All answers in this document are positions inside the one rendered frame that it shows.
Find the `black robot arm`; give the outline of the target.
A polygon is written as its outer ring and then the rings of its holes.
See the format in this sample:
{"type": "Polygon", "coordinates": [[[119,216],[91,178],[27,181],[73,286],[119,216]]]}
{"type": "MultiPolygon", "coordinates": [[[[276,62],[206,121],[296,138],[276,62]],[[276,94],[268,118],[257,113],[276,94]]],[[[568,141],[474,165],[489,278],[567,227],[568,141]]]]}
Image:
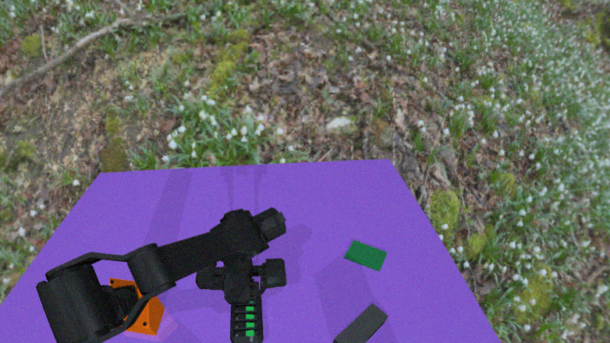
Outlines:
{"type": "MultiPolygon", "coordinates": [[[[232,210],[204,234],[163,246],[151,243],[125,255],[89,252],[51,269],[45,274],[48,282],[38,282],[36,289],[56,342],[102,343],[121,334],[135,324],[150,299],[175,287],[176,281],[218,261],[242,264],[270,248],[271,240],[286,233],[284,221],[274,207],[256,216],[232,210]],[[101,285],[91,265],[100,260],[126,262],[143,296],[138,300],[134,285],[101,285]]],[[[250,271],[223,269],[222,280],[230,305],[261,297],[250,271]]]]}

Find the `green rectangular block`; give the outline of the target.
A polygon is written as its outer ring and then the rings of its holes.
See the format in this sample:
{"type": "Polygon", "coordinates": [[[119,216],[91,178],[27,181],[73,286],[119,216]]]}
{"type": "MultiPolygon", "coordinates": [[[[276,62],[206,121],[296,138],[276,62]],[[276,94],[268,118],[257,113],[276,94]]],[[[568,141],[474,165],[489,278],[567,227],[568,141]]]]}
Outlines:
{"type": "Polygon", "coordinates": [[[386,255],[383,250],[353,240],[344,258],[380,272],[386,255]]]}

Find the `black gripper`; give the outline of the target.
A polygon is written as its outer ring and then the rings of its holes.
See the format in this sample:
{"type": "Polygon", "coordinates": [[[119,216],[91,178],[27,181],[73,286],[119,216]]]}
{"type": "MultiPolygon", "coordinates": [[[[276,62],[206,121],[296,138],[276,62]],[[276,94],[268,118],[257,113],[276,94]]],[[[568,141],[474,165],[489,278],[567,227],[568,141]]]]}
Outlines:
{"type": "Polygon", "coordinates": [[[266,288],[274,287],[285,287],[287,284],[286,273],[285,273],[285,262],[282,258],[279,259],[266,259],[266,263],[262,263],[260,266],[253,265],[252,258],[242,264],[231,265],[223,262],[223,267],[216,267],[217,262],[197,271],[196,284],[199,289],[210,289],[210,290],[222,290],[224,291],[224,284],[222,283],[222,272],[231,271],[234,274],[243,273],[243,271],[250,271],[251,277],[261,276],[261,294],[265,292],[266,288]]]}

